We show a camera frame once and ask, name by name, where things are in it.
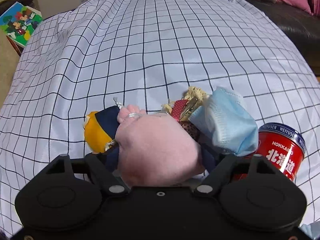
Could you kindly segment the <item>yellow and navy soft toy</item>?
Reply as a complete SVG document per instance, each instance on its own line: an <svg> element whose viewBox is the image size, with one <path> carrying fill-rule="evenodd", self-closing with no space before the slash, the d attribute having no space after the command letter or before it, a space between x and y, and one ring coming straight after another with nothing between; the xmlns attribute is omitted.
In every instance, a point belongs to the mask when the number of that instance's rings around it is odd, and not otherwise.
<svg viewBox="0 0 320 240"><path fill-rule="evenodd" d="M111 106L86 115L84 139L93 153L104 153L116 145L119 111L118 106Z"/></svg>

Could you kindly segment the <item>blue face mask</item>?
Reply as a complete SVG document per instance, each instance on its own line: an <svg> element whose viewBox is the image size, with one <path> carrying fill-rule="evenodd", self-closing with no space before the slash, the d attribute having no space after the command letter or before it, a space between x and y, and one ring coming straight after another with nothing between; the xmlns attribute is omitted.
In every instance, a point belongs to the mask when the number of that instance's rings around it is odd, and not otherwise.
<svg viewBox="0 0 320 240"><path fill-rule="evenodd" d="M213 148L243 157L258 148L258 127L244 98L234 90L216 87L189 121L205 135Z"/></svg>

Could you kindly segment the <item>red biscuit tin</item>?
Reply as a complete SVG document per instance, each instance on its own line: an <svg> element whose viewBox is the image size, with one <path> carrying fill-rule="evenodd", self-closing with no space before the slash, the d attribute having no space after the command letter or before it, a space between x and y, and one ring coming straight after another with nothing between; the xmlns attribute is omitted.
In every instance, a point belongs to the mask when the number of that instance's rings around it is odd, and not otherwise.
<svg viewBox="0 0 320 240"><path fill-rule="evenodd" d="M294 181L305 153L305 140L298 131L285 124L269 122L258 129L258 149L245 158L262 155Z"/></svg>

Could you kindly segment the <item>red polka dot snack packet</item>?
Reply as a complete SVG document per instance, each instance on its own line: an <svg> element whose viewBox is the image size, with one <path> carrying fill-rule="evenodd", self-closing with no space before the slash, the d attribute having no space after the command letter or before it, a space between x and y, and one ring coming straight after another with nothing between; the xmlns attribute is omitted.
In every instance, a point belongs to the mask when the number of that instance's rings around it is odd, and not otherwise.
<svg viewBox="0 0 320 240"><path fill-rule="evenodd" d="M180 100L169 99L167 103L163 104L161 112L173 117L195 141L198 141L200 131L191 123L189 118L203 105L208 96L201 88L189 86Z"/></svg>

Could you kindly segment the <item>checkered white tablecloth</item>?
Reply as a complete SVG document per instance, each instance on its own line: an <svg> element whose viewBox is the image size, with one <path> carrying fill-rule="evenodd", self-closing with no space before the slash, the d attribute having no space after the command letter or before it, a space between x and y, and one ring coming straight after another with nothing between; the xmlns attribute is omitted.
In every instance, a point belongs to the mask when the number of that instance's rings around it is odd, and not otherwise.
<svg viewBox="0 0 320 240"><path fill-rule="evenodd" d="M319 220L319 83L290 39L245 0L88 0L43 21L1 108L1 229L21 229L18 191L61 153L83 157L85 115L113 104L148 113L189 86L244 97L258 125L299 131L295 178Z"/></svg>

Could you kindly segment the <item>Mickey Mouse picture box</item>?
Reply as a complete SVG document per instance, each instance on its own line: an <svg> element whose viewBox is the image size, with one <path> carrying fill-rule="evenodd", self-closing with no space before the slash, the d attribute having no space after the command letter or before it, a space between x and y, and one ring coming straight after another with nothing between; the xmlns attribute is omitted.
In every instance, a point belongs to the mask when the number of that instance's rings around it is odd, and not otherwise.
<svg viewBox="0 0 320 240"><path fill-rule="evenodd" d="M1 30L9 38L9 41L24 48L42 21L40 11L15 2L1 15Z"/></svg>

